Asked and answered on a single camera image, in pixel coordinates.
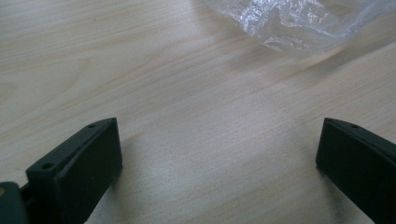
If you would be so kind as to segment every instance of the clear plastic bag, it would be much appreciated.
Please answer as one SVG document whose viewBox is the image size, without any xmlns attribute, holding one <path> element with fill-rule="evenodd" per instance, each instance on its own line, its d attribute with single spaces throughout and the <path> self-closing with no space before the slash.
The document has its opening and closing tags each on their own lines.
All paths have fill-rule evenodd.
<svg viewBox="0 0 396 224">
<path fill-rule="evenodd" d="M 276 50 L 332 49 L 396 0 L 205 0 L 249 35 Z"/>
</svg>

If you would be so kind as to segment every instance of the plastic wrap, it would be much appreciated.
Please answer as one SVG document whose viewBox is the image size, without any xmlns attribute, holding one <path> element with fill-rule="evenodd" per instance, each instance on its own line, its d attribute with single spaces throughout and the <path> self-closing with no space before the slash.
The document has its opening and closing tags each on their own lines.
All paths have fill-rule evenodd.
<svg viewBox="0 0 396 224">
<path fill-rule="evenodd" d="M 277 50 L 321 52 L 356 34 L 396 0 L 205 0 Z"/>
</svg>

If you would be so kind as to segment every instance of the small hole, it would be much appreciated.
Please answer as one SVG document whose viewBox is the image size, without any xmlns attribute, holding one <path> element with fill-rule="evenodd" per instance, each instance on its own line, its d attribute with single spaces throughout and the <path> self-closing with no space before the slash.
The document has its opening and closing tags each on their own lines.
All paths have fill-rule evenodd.
<svg viewBox="0 0 396 224">
<path fill-rule="evenodd" d="M 0 188 L 0 196 L 2 196 L 4 193 L 6 193 L 6 189 L 5 188 Z"/>
<path fill-rule="evenodd" d="M 48 170 L 48 169 L 51 168 L 52 166 L 53 166 L 52 163 L 46 163 L 46 164 L 44 164 L 43 166 L 41 166 L 41 168 L 42 168 L 43 170 Z"/>
</svg>

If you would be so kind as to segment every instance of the wooden table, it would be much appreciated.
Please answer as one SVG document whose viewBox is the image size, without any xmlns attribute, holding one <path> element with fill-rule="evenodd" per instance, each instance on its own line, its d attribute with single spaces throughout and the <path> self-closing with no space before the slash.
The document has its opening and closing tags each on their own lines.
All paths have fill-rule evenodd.
<svg viewBox="0 0 396 224">
<path fill-rule="evenodd" d="M 396 142 L 395 21 L 299 56 L 199 0 L 2 1 L 0 181 L 117 117 L 124 168 L 88 223 L 372 223 L 315 157 L 326 117 Z"/>
</svg>

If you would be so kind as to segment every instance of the black plastic piece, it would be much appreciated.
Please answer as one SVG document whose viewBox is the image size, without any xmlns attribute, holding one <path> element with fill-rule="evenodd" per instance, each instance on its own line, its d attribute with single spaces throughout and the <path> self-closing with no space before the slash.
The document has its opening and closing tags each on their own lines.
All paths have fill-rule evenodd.
<svg viewBox="0 0 396 224">
<path fill-rule="evenodd" d="M 325 119 L 317 166 L 375 223 L 396 223 L 396 145 L 355 124 Z"/>
<path fill-rule="evenodd" d="M 29 224 L 20 188 L 15 183 L 0 183 L 0 223 Z"/>
<path fill-rule="evenodd" d="M 32 224 L 83 224 L 121 168 L 117 120 L 104 119 L 86 126 L 29 167 L 29 183 L 10 197 L 16 203 L 22 197 L 25 209 L 19 213 L 27 211 Z M 0 223 L 18 223 L 4 220 Z"/>
</svg>

